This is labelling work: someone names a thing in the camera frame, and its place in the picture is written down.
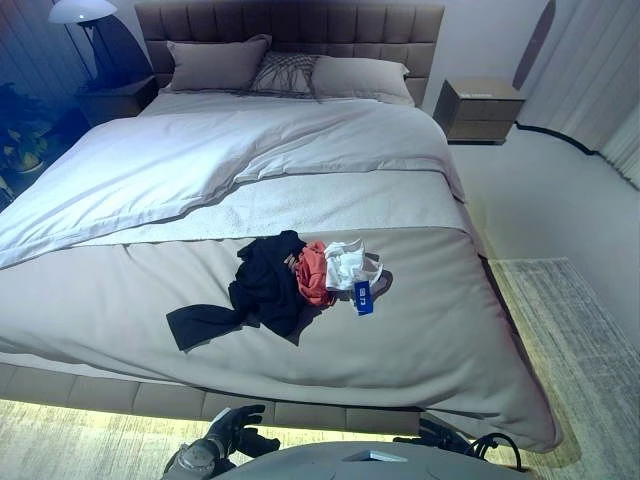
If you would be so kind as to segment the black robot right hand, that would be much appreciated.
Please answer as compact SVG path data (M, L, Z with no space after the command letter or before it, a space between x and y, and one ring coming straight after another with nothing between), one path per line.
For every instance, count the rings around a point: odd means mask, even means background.
M465 454L470 443L453 430L421 418L419 420L419 432L415 438L394 437L393 442L408 443L414 445L423 445L429 447L437 447L442 450L452 451Z

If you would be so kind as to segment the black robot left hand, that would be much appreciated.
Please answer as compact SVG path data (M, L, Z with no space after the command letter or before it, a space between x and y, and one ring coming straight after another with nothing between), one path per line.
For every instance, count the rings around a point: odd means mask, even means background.
M239 451L251 458L277 451L281 442L258 433L254 425L262 422L263 404L224 408L212 421L205 438L217 445L220 457Z

